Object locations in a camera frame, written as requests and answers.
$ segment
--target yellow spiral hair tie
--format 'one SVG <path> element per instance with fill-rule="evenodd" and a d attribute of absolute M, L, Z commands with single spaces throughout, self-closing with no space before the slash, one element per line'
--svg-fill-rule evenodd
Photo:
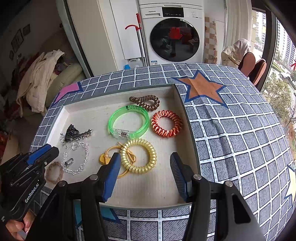
<path fill-rule="evenodd" d="M 127 151 L 128 148 L 132 145 L 141 145 L 144 146 L 150 154 L 150 159 L 149 162 L 143 166 L 143 167 L 136 167 L 133 165 L 133 162 L 130 163 L 129 160 L 127 159 Z M 123 166 L 129 170 L 130 172 L 133 173 L 146 173 L 150 171 L 155 165 L 156 165 L 156 152 L 154 147 L 151 145 L 150 142 L 143 140 L 143 139 L 132 139 L 129 140 L 127 143 L 123 144 L 123 147 L 120 150 L 120 156 L 121 156 L 121 163 Z"/>

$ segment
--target fingernail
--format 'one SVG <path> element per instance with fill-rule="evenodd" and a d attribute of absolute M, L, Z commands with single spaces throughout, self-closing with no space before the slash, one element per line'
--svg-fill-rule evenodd
<path fill-rule="evenodd" d="M 26 228 L 30 227 L 31 223 L 29 221 L 26 222 Z"/>

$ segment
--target tablecloth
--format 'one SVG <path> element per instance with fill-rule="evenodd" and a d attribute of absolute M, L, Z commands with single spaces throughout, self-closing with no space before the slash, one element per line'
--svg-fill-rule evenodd
<path fill-rule="evenodd" d="M 187 101 L 189 86 L 180 80 L 200 72 L 223 103 L 198 97 Z M 114 91 L 149 85 L 175 84 L 194 134 L 201 175 L 209 181 L 231 180 L 246 199 L 267 240 L 274 240 L 292 215 L 295 172 L 284 130 L 260 92 L 238 70 L 210 64 L 164 64 L 104 74 L 81 82 L 77 91 L 64 91 L 44 117 L 31 151 L 46 143 L 59 110 L 67 104 Z M 50 190 L 34 201 L 37 213 Z M 121 224 L 105 221 L 110 240 L 181 240 L 190 205 L 162 210 L 114 210 Z M 215 231 L 215 201 L 211 202 L 208 240 Z M 78 237 L 84 240 L 83 228 Z"/>

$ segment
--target green plastic bracelet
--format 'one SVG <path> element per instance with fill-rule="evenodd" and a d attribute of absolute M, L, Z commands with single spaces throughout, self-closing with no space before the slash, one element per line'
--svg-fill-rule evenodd
<path fill-rule="evenodd" d="M 127 131 L 127 130 L 121 130 L 121 129 L 114 129 L 113 125 L 114 122 L 116 121 L 116 119 L 128 112 L 139 112 L 140 114 L 142 114 L 144 116 L 145 119 L 145 123 L 144 125 L 137 131 Z M 118 110 L 116 110 L 110 117 L 109 122 L 108 122 L 108 128 L 110 133 L 112 134 L 112 136 L 114 136 L 115 138 L 118 137 L 126 137 L 128 139 L 137 139 L 140 138 L 142 135 L 144 135 L 146 133 L 146 131 L 148 130 L 149 127 L 149 116 L 148 116 L 148 112 L 142 108 L 141 106 L 138 105 L 127 105 L 124 106 Z"/>

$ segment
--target orange spiral hair tie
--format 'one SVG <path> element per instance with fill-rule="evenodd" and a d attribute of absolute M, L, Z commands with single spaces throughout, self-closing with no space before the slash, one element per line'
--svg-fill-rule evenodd
<path fill-rule="evenodd" d="M 158 125 L 158 119 L 163 117 L 163 116 L 169 117 L 175 122 L 175 126 L 174 126 L 173 129 L 168 131 L 168 130 L 165 130 L 165 129 L 161 128 Z M 162 111 L 156 112 L 153 115 L 152 119 L 151 119 L 151 124 L 152 124 L 153 130 L 157 134 L 159 134 L 160 136 L 163 136 L 163 137 L 167 137 L 167 138 L 175 136 L 176 134 L 178 134 L 180 132 L 181 128 L 182 128 L 182 125 L 183 125 L 180 117 L 176 113 L 174 113 L 174 112 L 172 112 L 170 110 L 162 110 Z"/>

